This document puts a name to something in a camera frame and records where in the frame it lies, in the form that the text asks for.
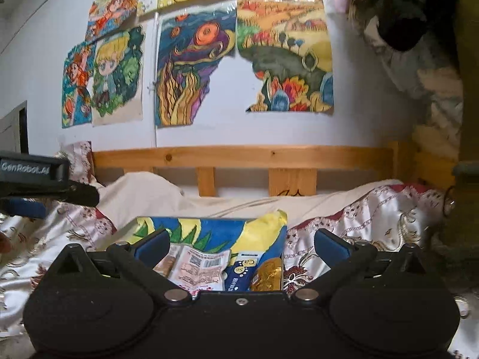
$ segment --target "blue snack bag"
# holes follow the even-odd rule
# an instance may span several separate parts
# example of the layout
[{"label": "blue snack bag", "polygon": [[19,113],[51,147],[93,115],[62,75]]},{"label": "blue snack bag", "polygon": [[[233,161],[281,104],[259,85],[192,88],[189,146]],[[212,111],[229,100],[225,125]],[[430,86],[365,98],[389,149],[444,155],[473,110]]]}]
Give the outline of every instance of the blue snack bag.
[{"label": "blue snack bag", "polygon": [[263,252],[243,251],[238,253],[233,266],[229,267],[225,279],[227,291],[247,291],[258,268]]}]

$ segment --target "white wall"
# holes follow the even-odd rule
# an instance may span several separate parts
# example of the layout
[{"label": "white wall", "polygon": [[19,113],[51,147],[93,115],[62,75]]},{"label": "white wall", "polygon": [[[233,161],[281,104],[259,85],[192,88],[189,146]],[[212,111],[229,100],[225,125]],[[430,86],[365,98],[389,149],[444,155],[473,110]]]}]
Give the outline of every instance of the white wall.
[{"label": "white wall", "polygon": [[2,50],[6,44],[7,44],[7,21],[3,17],[0,17],[0,50]]},{"label": "white wall", "polygon": [[[0,117],[28,101],[29,147],[52,154],[58,141],[92,140],[95,150],[155,145],[153,95],[144,87],[143,122],[61,129],[61,83],[68,51],[85,34],[93,0],[48,0],[0,55]],[[12,15],[19,26],[42,3],[25,0]],[[153,22],[148,23],[145,56],[154,58]],[[334,144],[378,146],[410,135],[418,104],[398,93],[373,52],[330,14],[334,58],[335,111],[324,114],[246,114],[260,81],[239,56],[225,58],[213,74],[211,92],[190,127],[156,132],[159,146],[206,144]],[[144,85],[154,77],[144,73]]]}]

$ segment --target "barcode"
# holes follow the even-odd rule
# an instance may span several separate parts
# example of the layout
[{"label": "barcode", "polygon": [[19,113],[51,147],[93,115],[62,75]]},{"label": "barcode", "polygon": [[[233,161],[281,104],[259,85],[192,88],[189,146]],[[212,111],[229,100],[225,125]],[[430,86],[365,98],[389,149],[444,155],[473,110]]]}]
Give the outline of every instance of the barcode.
[{"label": "barcode", "polygon": [[191,255],[190,263],[196,267],[201,267],[201,259],[198,256]]},{"label": "barcode", "polygon": [[204,266],[205,267],[219,266],[220,264],[221,264],[221,258],[204,261]]}]

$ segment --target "metal screw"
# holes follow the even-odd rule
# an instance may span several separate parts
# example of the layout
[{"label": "metal screw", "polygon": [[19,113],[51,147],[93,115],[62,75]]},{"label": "metal screw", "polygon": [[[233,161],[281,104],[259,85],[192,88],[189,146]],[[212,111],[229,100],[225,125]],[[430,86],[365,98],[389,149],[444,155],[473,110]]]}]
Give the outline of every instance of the metal screw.
[{"label": "metal screw", "polygon": [[300,289],[295,293],[295,296],[303,301],[314,301],[319,297],[319,293],[313,289]]},{"label": "metal screw", "polygon": [[188,298],[188,292],[181,289],[171,289],[165,293],[165,298],[171,302],[180,302]]},{"label": "metal screw", "polygon": [[239,306],[243,306],[243,305],[246,305],[248,303],[248,300],[246,298],[238,298],[236,300],[236,303],[239,305]]}]

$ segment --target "wooden slat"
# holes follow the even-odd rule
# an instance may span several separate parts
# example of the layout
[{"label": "wooden slat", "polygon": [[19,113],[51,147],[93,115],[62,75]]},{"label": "wooden slat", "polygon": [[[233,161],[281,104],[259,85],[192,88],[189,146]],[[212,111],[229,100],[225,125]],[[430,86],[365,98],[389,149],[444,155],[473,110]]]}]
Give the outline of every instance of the wooden slat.
[{"label": "wooden slat", "polygon": [[414,154],[417,146],[413,142],[390,142],[393,151],[392,177],[403,182],[417,181],[414,178]]},{"label": "wooden slat", "polygon": [[455,161],[440,158],[430,153],[419,152],[414,156],[414,177],[426,181],[439,189],[447,189],[456,183],[452,175]]},{"label": "wooden slat", "polygon": [[269,170],[270,196],[314,196],[318,170],[272,168]]},{"label": "wooden slat", "polygon": [[216,197],[215,168],[196,168],[196,178],[201,197]]},{"label": "wooden slat", "polygon": [[103,151],[96,168],[315,168],[392,176],[392,149],[347,146],[203,146]]}]

